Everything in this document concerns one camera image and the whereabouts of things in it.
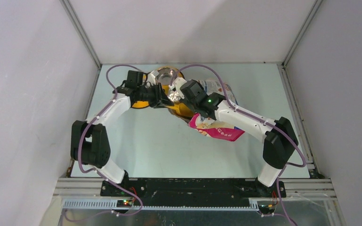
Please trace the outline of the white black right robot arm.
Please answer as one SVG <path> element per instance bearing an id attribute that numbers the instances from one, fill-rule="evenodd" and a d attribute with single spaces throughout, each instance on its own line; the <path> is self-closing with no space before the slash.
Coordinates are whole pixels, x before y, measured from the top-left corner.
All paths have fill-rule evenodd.
<path id="1" fill-rule="evenodd" d="M 255 190 L 262 197 L 269 196 L 274 191 L 276 178 L 298 148 L 290 120 L 265 118 L 241 108 L 222 94 L 208 95 L 196 80 L 177 78 L 172 89 L 181 96 L 181 102 L 199 116 L 236 126 L 263 143 L 265 165 L 257 177 Z"/>

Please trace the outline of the colourful cat food bag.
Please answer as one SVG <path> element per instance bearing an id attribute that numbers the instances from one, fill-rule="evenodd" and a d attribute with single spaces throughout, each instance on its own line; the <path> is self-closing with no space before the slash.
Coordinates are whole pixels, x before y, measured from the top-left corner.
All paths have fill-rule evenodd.
<path id="1" fill-rule="evenodd" d="M 219 81 L 215 80 L 199 80 L 198 81 L 204 88 L 205 92 L 207 94 L 211 94 L 213 92 L 219 93 L 221 95 L 224 94 L 224 92 L 227 93 L 228 98 L 234 102 L 237 103 L 236 98 L 232 92 L 231 87 L 225 83 L 225 88 L 223 89 Z M 180 102 L 176 98 L 178 97 L 178 94 L 176 92 L 169 90 L 169 93 L 167 95 L 170 100 L 172 100 L 174 103 Z M 241 135 L 244 134 L 244 131 L 241 129 L 238 129 L 237 127 L 221 122 L 221 121 L 215 121 L 211 118 L 204 118 L 200 116 L 198 113 L 195 113 L 194 116 L 189 119 L 184 119 L 181 117 L 178 117 L 179 119 L 186 122 L 187 126 L 198 131 L 200 134 L 206 137 L 211 137 L 215 139 L 222 139 L 226 141 L 235 141 L 237 140 Z"/>

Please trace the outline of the yellow plastic food scoop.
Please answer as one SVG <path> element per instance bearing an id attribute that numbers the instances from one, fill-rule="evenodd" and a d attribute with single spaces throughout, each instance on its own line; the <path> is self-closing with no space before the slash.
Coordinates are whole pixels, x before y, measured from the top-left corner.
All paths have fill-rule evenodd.
<path id="1" fill-rule="evenodd" d="M 173 106 L 166 107 L 168 111 L 177 117 L 181 117 L 184 119 L 191 119 L 194 116 L 194 112 L 190 110 L 184 103 L 176 102 Z"/>

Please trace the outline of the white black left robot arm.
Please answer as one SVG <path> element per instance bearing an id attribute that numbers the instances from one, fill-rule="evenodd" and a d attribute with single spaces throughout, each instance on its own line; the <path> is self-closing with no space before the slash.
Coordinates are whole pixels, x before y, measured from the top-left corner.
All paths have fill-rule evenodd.
<path id="1" fill-rule="evenodd" d="M 95 116 L 72 124 L 71 158 L 79 163 L 82 172 L 87 172 L 83 165 L 88 165 L 91 171 L 112 181 L 112 190 L 119 196 L 129 193 L 130 183 L 124 180 L 125 170 L 111 159 L 107 127 L 138 101 L 147 102 L 151 108 L 173 106 L 158 77 L 157 70 L 129 70 L 126 80 L 114 89 L 113 97 Z"/>

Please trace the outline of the yellow double pet bowl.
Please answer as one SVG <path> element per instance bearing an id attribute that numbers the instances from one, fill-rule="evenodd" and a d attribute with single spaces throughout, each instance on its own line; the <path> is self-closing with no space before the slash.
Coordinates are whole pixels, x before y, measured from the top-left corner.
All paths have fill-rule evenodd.
<path id="1" fill-rule="evenodd" d="M 159 72 L 157 84 L 162 85 L 162 87 L 165 91 L 165 94 L 168 95 L 170 81 L 173 78 L 173 76 L 175 75 L 175 73 L 178 71 L 178 69 L 172 68 L 169 66 L 164 66 L 164 67 L 160 67 L 155 70 L 158 70 L 158 72 Z M 147 74 L 148 73 L 143 73 L 141 78 L 137 82 L 136 97 L 134 97 L 132 108 L 143 109 L 143 108 L 150 107 L 148 105 L 148 102 L 143 100 L 144 88 L 152 86 L 149 82 L 146 82 Z"/>

